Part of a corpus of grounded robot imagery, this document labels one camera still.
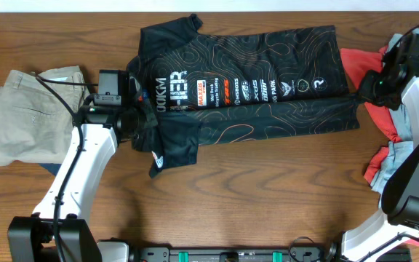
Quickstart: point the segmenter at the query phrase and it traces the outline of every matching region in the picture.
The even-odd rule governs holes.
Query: wooden tabletop
[[[0,14],[0,86],[11,69],[81,66],[88,82],[101,68],[125,69],[140,28],[183,13]],[[315,25],[337,27],[339,47],[376,52],[419,12],[201,13],[202,33],[251,34]],[[198,163],[148,177],[153,157],[119,150],[103,173],[89,227],[95,239],[174,247],[287,246],[308,236],[326,243],[378,208],[363,179],[387,138],[364,106],[361,128],[324,135],[199,148]],[[29,216],[54,177],[37,164],[0,167],[0,261],[10,260],[7,227]],[[419,261],[419,248],[412,249]]]

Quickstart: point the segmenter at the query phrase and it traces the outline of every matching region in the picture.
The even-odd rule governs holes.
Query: red cloth
[[[360,82],[368,70],[381,72],[383,70],[383,53],[385,47],[381,48],[381,53],[365,52],[357,49],[340,49],[342,64],[346,73],[354,83],[355,88],[359,89]],[[371,103],[365,103],[372,120],[378,128],[394,143],[401,142],[402,139],[397,134],[397,130],[392,122],[391,114],[386,107],[374,106]]]
[[[359,89],[360,82],[368,70],[374,70],[377,72],[381,72],[381,70],[383,70],[381,59],[386,50],[387,47],[383,47],[379,50],[379,53],[374,53],[357,49],[340,49],[343,67],[351,81],[354,83],[355,88]],[[365,103],[364,106],[368,110],[368,113],[374,123],[384,133],[384,135],[386,135],[394,143],[402,141],[397,134],[397,130],[392,122],[391,114],[386,107],[378,107],[370,103]],[[381,168],[381,163],[388,156],[388,154],[389,148],[384,146],[371,159],[367,171],[364,174],[364,179],[366,179],[368,183],[371,183],[372,179],[376,175],[376,172]],[[414,240],[408,240],[405,243],[419,247],[419,243]]]

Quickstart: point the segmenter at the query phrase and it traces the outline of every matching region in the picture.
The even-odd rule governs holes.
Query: wooden table
[[[81,66],[97,82],[101,68],[125,69],[140,28],[183,13],[0,14],[0,86],[9,71]],[[202,33],[251,34],[333,24],[339,47],[375,52],[419,12],[201,13]],[[198,164],[148,177],[151,154],[122,144],[103,174],[89,227],[95,239],[143,246],[287,246],[308,236],[327,242],[362,223],[379,195],[363,174],[387,138],[364,106],[361,128],[326,135],[251,141],[199,149]],[[10,260],[7,227],[30,215],[53,181],[37,164],[0,167],[0,261]],[[419,261],[419,248],[412,249]]]

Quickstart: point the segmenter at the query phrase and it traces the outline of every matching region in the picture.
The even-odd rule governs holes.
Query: orange logo
[[[226,94],[226,105],[229,105],[231,103],[231,100],[229,99],[229,80],[224,80],[224,93]]]

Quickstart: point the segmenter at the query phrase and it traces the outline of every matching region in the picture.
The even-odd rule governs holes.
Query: circular logo
[[[315,77],[313,78],[313,81],[311,82],[311,85],[314,87],[317,91],[325,90],[327,87],[326,80],[322,77]]]
[[[310,85],[306,80],[298,80],[298,92],[305,92],[308,88],[310,88]]]

